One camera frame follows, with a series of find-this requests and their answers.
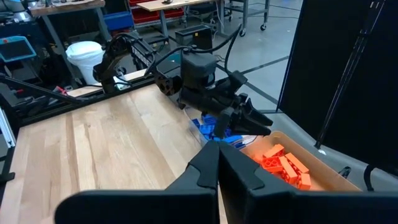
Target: concrete floor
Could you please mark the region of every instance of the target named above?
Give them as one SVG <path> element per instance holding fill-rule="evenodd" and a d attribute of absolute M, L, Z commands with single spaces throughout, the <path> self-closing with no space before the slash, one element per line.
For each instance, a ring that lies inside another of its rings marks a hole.
<path fill-rule="evenodd" d="M 254 3 L 257 2 L 264 3 L 264 1 L 261 0 L 250 0 L 250 3 L 253 4 L 250 7 L 263 7 L 261 5 L 254 5 Z M 270 17 L 265 31 L 260 30 L 260 25 L 262 24 L 261 15 L 258 15 L 258 17 L 250 17 L 246 35 L 236 39 L 228 63 L 228 68 L 231 71 L 245 71 L 290 55 L 302 0 L 271 0 L 271 5 Z M 234 12 L 231 22 L 227 19 L 225 20 L 224 26 L 227 34 L 232 33 L 232 31 L 242 23 L 240 19 L 241 16 L 240 13 Z M 183 27 L 169 26 L 170 35 L 173 37 L 174 32 L 180 29 L 183 29 Z M 216 35 L 213 46 L 216 46 L 223 40 L 224 38 Z M 224 57 L 227 48 L 228 46 L 223 47 L 217 51 L 216 54 L 220 54 Z M 270 66 L 245 74 L 248 78 L 248 82 L 252 84 L 254 88 L 245 85 L 239 89 L 238 93 L 247 93 L 252 99 L 253 105 L 259 110 L 274 110 L 276 104 L 272 101 L 279 98 L 287 62 L 287 59 L 281 60 Z M 122 64 L 122 66 L 127 68 L 128 72 L 133 72 L 135 70 L 132 66 L 131 58 L 124 58 Z M 217 70 L 216 76 L 217 79 L 220 79 L 224 78 L 226 75 L 221 70 Z M 263 91 L 268 99 L 260 95 L 254 89 Z M 350 166 L 352 171 L 348 179 L 359 188 L 363 190 L 366 189 L 363 182 L 363 170 L 366 164 L 327 147 L 322 147 L 322 153 L 319 153 L 313 146 L 315 140 L 297 126 L 289 117 L 284 114 L 270 114 L 269 117 L 274 120 L 272 130 L 284 132 L 334 170 L 339 171 L 346 166 Z M 4 147 L 0 147 L 0 156 L 5 155 L 5 151 Z M 381 170 L 376 169 L 372 173 L 372 182 L 375 190 L 398 189 L 398 179 Z"/>

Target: cart wheel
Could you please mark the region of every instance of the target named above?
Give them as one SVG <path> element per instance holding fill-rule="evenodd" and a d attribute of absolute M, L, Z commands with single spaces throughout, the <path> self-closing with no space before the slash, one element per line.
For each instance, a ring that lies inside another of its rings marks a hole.
<path fill-rule="evenodd" d="M 246 35 L 246 29 L 241 30 L 241 31 L 239 32 L 239 35 L 240 35 L 241 37 L 244 37 L 244 36 Z"/>

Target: cardboard box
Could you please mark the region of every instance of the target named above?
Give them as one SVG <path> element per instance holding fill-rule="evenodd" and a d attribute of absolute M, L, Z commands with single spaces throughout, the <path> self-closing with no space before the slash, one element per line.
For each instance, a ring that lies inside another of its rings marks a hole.
<path fill-rule="evenodd" d="M 269 151 L 276 144 L 283 145 L 286 153 L 291 152 L 310 170 L 309 174 L 312 183 L 310 190 L 361 191 L 350 181 L 346 180 L 280 131 L 274 131 L 265 137 L 258 136 L 254 142 L 241 151 L 247 156 L 252 157 L 257 153 Z"/>

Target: wooden table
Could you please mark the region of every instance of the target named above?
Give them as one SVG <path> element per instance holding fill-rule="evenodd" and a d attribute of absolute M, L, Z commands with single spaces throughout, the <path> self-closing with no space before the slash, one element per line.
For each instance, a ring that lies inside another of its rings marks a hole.
<path fill-rule="evenodd" d="M 82 190 L 166 188 L 201 149 L 190 122 L 151 85 L 21 128 L 0 223 L 53 223 Z M 220 213 L 226 223 L 222 204 Z"/>
<path fill-rule="evenodd" d="M 164 14 L 164 10 L 166 9 L 175 9 L 178 7 L 190 6 L 194 4 L 201 4 L 206 3 L 214 0 L 173 0 L 170 4 L 163 4 L 164 0 L 156 0 L 156 1 L 149 1 L 149 2 L 142 2 L 137 3 L 137 5 L 143 9 L 146 9 L 150 12 L 152 11 L 160 11 L 160 23 L 162 24 L 162 33 L 165 37 L 169 37 L 169 32 L 167 31 L 167 23 L 166 17 Z M 224 35 L 224 0 L 217 1 L 218 4 L 218 18 L 219 18 L 219 26 L 218 32 Z"/>
<path fill-rule="evenodd" d="M 74 70 L 72 69 L 72 65 L 70 62 L 67 60 L 67 55 L 65 53 L 65 47 L 60 40 L 57 32 L 54 29 L 54 26 L 52 25 L 49 15 L 52 14 L 61 14 L 61 13 L 68 13 L 68 12 L 75 12 L 75 11 L 81 11 L 81 10 L 88 10 L 88 9 L 95 9 L 97 15 L 98 15 L 98 20 L 99 20 L 99 30 L 101 31 L 103 37 L 106 40 L 111 39 L 111 35 L 108 32 L 108 28 L 105 24 L 104 16 L 101 11 L 101 7 L 105 6 L 105 1 L 104 0 L 84 0 L 84 1 L 78 1 L 78 2 L 72 2 L 72 0 L 67 0 L 66 3 L 54 3 L 53 6 L 50 7 L 45 7 L 45 4 L 42 4 L 41 2 L 38 3 L 36 6 L 30 8 L 30 11 L 33 16 L 42 16 L 43 20 L 45 22 L 45 25 L 47 26 L 47 29 L 50 32 L 51 37 L 53 38 L 55 44 L 57 47 L 60 48 L 60 53 L 61 56 L 67 65 L 67 68 L 72 76 L 72 85 L 76 87 L 76 83 L 80 83 L 80 80 L 75 76 Z"/>

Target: white bucket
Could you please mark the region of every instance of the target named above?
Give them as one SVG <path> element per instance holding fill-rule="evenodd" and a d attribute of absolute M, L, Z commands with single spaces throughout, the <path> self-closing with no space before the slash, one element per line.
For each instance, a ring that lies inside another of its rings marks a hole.
<path fill-rule="evenodd" d="M 99 43 L 93 41 L 75 43 L 68 47 L 66 53 L 68 61 L 79 68 L 87 84 L 97 83 L 93 76 L 93 68 L 102 62 L 105 53 Z"/>

